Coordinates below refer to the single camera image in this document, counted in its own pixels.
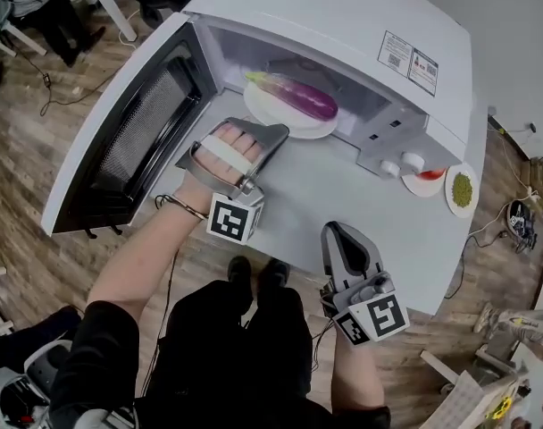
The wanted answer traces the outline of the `checkered tablecloth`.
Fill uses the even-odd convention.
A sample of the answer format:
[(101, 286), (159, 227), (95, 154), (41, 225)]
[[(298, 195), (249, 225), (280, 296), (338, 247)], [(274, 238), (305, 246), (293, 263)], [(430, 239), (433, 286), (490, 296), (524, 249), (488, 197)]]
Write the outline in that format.
[(493, 383), (480, 385), (464, 371), (455, 388), (444, 401), (446, 405), (439, 417), (438, 429), (491, 429), (499, 420), (488, 420), (487, 415), (505, 396), (513, 398), (520, 385), (520, 377), (508, 375)]

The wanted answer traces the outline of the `person's black shoe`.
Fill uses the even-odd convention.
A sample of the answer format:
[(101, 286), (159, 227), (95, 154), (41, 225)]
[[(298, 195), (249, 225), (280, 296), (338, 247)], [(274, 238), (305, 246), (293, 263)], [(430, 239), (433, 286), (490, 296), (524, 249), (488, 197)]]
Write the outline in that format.
[(242, 293), (252, 295), (252, 267), (249, 260), (243, 256), (233, 257), (228, 265), (228, 281)]
[(257, 276), (259, 292), (269, 288), (285, 287), (290, 276), (290, 265), (272, 258)]

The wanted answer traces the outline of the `white body-worn device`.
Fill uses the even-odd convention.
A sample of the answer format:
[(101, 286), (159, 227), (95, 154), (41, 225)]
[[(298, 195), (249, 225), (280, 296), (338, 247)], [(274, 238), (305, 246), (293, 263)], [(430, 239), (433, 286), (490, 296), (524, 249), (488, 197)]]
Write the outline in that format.
[(79, 417), (73, 429), (139, 429), (138, 415), (134, 408), (90, 409)]

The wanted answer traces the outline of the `purple eggplant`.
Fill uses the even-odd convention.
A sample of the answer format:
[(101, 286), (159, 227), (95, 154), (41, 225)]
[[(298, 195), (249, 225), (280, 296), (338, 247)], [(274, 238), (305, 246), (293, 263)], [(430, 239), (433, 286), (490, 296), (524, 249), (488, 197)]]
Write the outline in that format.
[(319, 121), (332, 120), (338, 114), (336, 101), (315, 87), (264, 71), (250, 71), (245, 74), (245, 77), (260, 90)]

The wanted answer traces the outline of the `person in black clothes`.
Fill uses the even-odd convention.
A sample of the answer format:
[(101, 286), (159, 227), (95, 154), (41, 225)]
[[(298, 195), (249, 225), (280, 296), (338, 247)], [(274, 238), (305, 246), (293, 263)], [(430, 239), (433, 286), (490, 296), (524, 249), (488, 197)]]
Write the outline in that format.
[(88, 305), (51, 391), (54, 429), (91, 410), (133, 409), (141, 429), (389, 429), (387, 407), (330, 412), (308, 399), (312, 341), (298, 293), (210, 282), (178, 301), (146, 395), (134, 395), (139, 330), (108, 301)]

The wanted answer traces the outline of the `wooden plank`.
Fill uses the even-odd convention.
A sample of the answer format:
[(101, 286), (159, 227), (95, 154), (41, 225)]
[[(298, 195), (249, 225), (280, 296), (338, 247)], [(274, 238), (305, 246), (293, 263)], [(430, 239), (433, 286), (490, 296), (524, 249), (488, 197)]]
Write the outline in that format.
[(420, 358), (430, 367), (432, 367), (436, 372), (438, 372), (442, 377), (444, 377), (449, 383), (456, 384), (459, 375), (452, 370), (449, 366), (443, 363), (440, 359), (434, 356), (427, 350), (423, 350), (420, 353)]

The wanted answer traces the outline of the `person's left forearm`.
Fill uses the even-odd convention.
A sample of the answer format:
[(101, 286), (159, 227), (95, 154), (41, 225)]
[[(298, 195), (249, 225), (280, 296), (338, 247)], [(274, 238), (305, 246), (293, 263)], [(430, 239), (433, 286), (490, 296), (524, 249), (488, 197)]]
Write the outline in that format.
[(182, 243), (209, 212), (213, 192), (191, 176), (116, 252), (89, 292), (88, 304), (110, 302), (136, 321)]

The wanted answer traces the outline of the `person's right black shoe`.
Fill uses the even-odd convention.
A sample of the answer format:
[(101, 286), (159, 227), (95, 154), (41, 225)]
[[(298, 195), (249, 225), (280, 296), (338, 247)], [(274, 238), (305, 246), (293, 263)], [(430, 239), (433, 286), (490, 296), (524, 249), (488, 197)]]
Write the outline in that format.
[(257, 276), (259, 292), (269, 288), (285, 287), (290, 276), (290, 265), (272, 258)]

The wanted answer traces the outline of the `yellow sunflowers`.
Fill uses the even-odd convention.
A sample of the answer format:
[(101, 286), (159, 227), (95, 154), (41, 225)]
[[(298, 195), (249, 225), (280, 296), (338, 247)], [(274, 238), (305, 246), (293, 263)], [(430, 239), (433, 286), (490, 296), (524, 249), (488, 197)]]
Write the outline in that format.
[(505, 417), (506, 412), (513, 405), (513, 398), (510, 396), (505, 396), (500, 400), (500, 402), (494, 407), (494, 409), (488, 413), (488, 420), (499, 420)]

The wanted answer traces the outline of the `white microwave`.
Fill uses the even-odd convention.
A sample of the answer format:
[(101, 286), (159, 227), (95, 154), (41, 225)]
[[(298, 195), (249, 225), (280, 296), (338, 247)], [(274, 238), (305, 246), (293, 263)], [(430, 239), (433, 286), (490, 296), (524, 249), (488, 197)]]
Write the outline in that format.
[(202, 117), (243, 115), (223, 99), (252, 87), (250, 71), (333, 97), (334, 136), (382, 178), (464, 159), (471, 39), (427, 0), (191, 0), (131, 55), (81, 125), (49, 194), (45, 233), (131, 223)]

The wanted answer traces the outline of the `white round plate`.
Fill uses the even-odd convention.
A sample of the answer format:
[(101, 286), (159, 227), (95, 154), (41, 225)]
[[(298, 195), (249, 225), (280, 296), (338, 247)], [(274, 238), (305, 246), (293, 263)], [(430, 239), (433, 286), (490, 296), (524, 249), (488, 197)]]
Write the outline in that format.
[(420, 198), (430, 198), (436, 195), (443, 188), (446, 172), (436, 181), (423, 181), (416, 177), (418, 173), (403, 176), (401, 180), (405, 184), (406, 188), (415, 196)]
[[(452, 184), (453, 184), (453, 179), (455, 177), (455, 175), (457, 173), (463, 173), (463, 174), (466, 174), (467, 176), (469, 176), (471, 179), (472, 179), (472, 189), (473, 189), (473, 192), (472, 192), (472, 202), (470, 205), (468, 205), (467, 207), (459, 207), (457, 206), (453, 199), (452, 199)], [(479, 181), (478, 181), (478, 177), (475, 173), (475, 171), (472, 169), (472, 167), (467, 164), (467, 163), (462, 163), (462, 164), (458, 164), (458, 165), (454, 165), (454, 166), (451, 166), (447, 169), (447, 173), (446, 173), (446, 178), (445, 178), (445, 185), (444, 185), (444, 188), (445, 188), (445, 197), (446, 197), (446, 201), (447, 201), (447, 205), (450, 209), (450, 211), (456, 215), (457, 217), (460, 217), (460, 218), (468, 218), (470, 217), (477, 204), (478, 204), (478, 199), (479, 199), (479, 192), (480, 192), (480, 185), (479, 185)]]
[(254, 118), (264, 125), (283, 124), (294, 139), (321, 139), (329, 136), (338, 124), (337, 119), (320, 121), (304, 114), (272, 94), (249, 82), (243, 94), (244, 102)]

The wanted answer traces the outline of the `person's right forearm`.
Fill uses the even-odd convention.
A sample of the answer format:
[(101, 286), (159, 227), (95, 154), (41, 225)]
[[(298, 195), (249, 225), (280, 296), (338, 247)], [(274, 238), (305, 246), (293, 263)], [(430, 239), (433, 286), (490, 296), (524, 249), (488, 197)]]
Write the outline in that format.
[(372, 349), (356, 347), (337, 330), (331, 378), (334, 413), (382, 408), (385, 394)]

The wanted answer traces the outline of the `person's left black shoe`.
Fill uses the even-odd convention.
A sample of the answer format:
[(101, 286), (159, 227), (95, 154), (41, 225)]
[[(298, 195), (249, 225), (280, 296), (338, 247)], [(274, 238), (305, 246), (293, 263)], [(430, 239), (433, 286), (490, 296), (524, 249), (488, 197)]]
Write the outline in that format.
[(243, 256), (233, 257), (228, 265), (228, 281), (242, 293), (252, 295), (252, 267), (249, 260)]

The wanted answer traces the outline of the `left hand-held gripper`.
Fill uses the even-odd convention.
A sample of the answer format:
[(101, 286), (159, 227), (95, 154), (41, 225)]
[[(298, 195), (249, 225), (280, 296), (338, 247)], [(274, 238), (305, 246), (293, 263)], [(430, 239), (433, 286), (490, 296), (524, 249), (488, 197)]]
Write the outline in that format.
[[(227, 122), (255, 138), (261, 151), (253, 163), (213, 135)], [(203, 138), (193, 142), (176, 162), (175, 166), (184, 172), (183, 181), (187, 175), (191, 176), (213, 192), (209, 212), (200, 216), (200, 220), (206, 222), (208, 233), (239, 244), (245, 244), (253, 235), (261, 216), (264, 197), (263, 189), (258, 186), (257, 180), (288, 136), (289, 129), (284, 124), (266, 126), (229, 117), (218, 123)], [(201, 146), (241, 172), (240, 180), (236, 184), (227, 183), (199, 165), (194, 154)]]

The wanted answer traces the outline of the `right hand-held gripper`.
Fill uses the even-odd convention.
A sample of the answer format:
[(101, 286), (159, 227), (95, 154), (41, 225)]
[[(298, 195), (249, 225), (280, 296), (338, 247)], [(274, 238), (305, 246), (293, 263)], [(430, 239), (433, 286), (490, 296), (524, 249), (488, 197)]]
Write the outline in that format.
[[(323, 226), (321, 242), (324, 272), (332, 283), (320, 291), (322, 307), (347, 340), (353, 346), (363, 346), (405, 330), (408, 314), (397, 299), (389, 273), (382, 272), (374, 242), (356, 228), (336, 221)], [(345, 287), (346, 280), (356, 278), (367, 279), (334, 291), (333, 287)]]

